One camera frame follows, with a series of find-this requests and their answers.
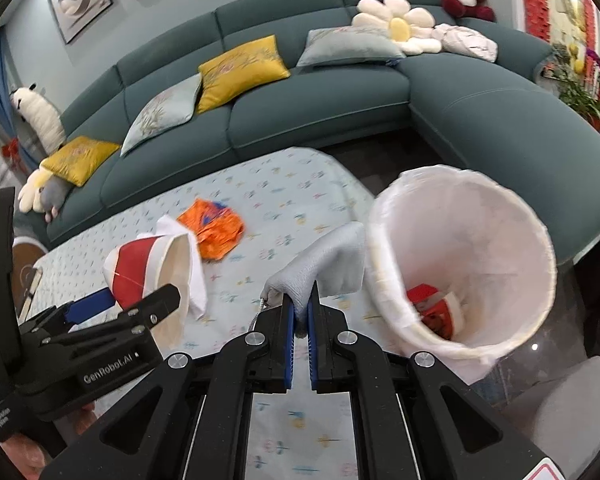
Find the red white paper cup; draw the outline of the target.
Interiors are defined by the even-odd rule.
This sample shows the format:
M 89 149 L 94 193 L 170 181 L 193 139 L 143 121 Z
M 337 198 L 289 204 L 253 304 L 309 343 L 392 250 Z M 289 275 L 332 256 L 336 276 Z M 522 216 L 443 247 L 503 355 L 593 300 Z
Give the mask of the red white paper cup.
M 189 308 L 190 245 L 185 234 L 154 235 L 114 248 L 104 262 L 104 277 L 123 310 L 163 285 L 181 296 L 178 308 L 151 330 L 161 351 L 174 350 L 184 335 Z

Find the orange snack wrapper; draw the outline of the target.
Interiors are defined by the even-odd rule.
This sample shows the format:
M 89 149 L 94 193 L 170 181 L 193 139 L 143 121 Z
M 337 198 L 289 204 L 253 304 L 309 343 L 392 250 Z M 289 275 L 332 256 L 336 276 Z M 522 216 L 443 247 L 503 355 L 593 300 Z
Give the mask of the orange snack wrapper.
M 242 218 L 233 209 L 201 198 L 197 198 L 176 220 L 196 235 L 204 260 L 222 260 L 238 245 L 245 231 Z

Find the grey white cloth napkin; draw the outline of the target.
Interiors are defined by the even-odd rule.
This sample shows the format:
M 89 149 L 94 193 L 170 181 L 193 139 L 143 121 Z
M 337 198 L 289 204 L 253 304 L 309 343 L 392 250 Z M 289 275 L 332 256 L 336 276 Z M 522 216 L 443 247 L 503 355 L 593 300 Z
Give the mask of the grey white cloth napkin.
M 313 286 L 323 297 L 353 294 L 363 283 L 365 228 L 353 221 L 323 235 L 265 282 L 260 298 L 269 307 L 288 296 L 304 319 Z

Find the white tissue paper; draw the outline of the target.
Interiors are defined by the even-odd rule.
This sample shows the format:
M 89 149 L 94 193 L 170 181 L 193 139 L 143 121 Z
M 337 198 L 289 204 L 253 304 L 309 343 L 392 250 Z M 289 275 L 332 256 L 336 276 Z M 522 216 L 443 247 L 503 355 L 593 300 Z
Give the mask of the white tissue paper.
M 201 318 L 207 310 L 208 294 L 196 235 L 165 214 L 152 232 L 140 233 L 136 240 L 152 240 L 143 261 L 143 295 L 172 283 L 186 300 L 185 311 L 196 320 Z

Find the white lined trash bin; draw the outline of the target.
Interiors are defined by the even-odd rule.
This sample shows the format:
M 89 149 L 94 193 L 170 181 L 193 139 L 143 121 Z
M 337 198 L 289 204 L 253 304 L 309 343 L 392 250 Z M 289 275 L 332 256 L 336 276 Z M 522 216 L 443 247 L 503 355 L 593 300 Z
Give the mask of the white lined trash bin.
M 405 171 L 366 221 L 365 284 L 410 356 L 428 351 L 468 384 L 527 342 L 552 310 L 557 263 L 550 234 L 516 193 L 449 166 Z M 460 328 L 436 335 L 407 299 L 430 285 L 460 303 Z

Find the grey cream plush toy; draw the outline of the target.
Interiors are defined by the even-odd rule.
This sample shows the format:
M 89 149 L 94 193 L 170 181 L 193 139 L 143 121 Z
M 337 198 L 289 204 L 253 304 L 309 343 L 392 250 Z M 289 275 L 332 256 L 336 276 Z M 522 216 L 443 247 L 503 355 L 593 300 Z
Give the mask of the grey cream plush toy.
M 73 188 L 71 182 L 43 167 L 38 167 L 30 174 L 18 193 L 18 209 L 23 214 L 30 211 L 42 214 L 45 222 L 50 223 L 58 217 Z

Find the yellow cushion left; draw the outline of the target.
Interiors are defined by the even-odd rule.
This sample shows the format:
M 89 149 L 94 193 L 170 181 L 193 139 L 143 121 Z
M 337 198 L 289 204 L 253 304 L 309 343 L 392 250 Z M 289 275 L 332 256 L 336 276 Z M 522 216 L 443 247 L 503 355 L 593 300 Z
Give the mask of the yellow cushion left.
M 119 144 L 78 136 L 43 159 L 41 166 L 54 176 L 82 188 L 95 171 L 119 150 Z

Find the yellow cushion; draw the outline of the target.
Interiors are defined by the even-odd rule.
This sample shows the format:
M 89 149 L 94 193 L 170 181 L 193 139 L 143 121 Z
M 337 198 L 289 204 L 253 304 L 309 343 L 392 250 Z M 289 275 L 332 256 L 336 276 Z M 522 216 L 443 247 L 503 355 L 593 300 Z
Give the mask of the yellow cushion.
M 196 112 L 214 110 L 244 92 L 290 77 L 274 35 L 234 47 L 198 66 L 202 93 Z
M 43 159 L 41 166 L 54 176 L 82 188 L 95 171 L 119 150 L 119 144 L 78 136 Z

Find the white long plush toy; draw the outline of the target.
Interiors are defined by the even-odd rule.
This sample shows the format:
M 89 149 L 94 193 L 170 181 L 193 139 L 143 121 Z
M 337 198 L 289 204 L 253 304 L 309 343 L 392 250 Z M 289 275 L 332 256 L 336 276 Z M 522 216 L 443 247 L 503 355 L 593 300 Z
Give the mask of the white long plush toy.
M 35 84 L 15 89 L 9 99 L 18 115 L 38 136 L 46 154 L 56 153 L 66 140 L 58 109 L 35 90 Z

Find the yellow cushion centre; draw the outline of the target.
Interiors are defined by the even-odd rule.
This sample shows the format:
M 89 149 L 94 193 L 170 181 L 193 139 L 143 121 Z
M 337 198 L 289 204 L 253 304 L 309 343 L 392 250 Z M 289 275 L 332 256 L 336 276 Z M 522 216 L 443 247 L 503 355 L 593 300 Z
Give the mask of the yellow cushion centre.
M 196 112 L 214 110 L 244 92 L 290 77 L 274 35 L 234 47 L 198 66 L 202 93 Z

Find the grey green cushion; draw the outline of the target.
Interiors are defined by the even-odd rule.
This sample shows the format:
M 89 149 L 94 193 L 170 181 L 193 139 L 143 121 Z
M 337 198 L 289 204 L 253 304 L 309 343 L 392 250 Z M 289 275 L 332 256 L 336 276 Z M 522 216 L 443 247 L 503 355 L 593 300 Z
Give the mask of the grey green cushion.
M 388 32 L 373 26 L 312 29 L 297 67 L 392 62 L 405 58 Z

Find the teal sectional sofa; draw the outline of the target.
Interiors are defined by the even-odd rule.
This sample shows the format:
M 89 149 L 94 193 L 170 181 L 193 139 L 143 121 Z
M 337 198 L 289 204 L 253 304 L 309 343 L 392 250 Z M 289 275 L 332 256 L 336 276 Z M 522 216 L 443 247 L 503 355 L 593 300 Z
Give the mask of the teal sectional sofa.
M 411 0 L 440 22 L 440 0 Z M 600 135 L 535 83 L 550 45 L 498 23 L 466 26 L 498 46 L 494 62 L 453 53 L 396 62 L 302 67 L 313 29 L 344 26 L 358 0 L 236 0 L 109 62 L 62 113 L 69 136 L 121 142 L 142 107 L 202 63 L 274 36 L 286 79 L 246 91 L 126 157 L 110 157 L 59 216 L 17 214 L 55 247 L 148 198 L 243 160 L 291 146 L 375 133 L 421 134 L 447 163 L 477 170 L 523 198 L 546 225 L 559 262 L 600 236 Z

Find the potted orchid plant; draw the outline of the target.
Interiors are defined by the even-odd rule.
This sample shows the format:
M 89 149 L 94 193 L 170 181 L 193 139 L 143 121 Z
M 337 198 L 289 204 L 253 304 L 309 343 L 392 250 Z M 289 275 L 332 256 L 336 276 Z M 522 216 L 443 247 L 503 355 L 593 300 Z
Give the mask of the potted orchid plant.
M 554 42 L 552 48 L 541 76 L 553 81 L 558 98 L 600 133 L 600 56 L 586 48 L 579 58 L 575 44 Z

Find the white pink folded blanket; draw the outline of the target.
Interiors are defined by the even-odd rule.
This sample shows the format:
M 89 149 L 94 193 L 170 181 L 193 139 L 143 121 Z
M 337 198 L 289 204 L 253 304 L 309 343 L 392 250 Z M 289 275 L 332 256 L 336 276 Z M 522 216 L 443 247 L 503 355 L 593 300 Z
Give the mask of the white pink folded blanket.
M 489 63 L 494 63 L 498 58 L 498 44 L 475 29 L 440 24 L 434 28 L 432 38 L 437 39 L 446 52 L 478 58 Z

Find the daisy flower pillow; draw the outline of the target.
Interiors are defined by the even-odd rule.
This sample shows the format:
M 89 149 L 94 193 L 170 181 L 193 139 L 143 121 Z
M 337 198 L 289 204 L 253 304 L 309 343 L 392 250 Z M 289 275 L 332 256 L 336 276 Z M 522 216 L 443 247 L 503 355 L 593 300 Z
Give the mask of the daisy flower pillow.
M 414 8 L 407 0 L 360 0 L 351 25 L 384 30 L 408 56 L 442 51 L 441 41 L 434 38 L 434 16 L 424 8 Z

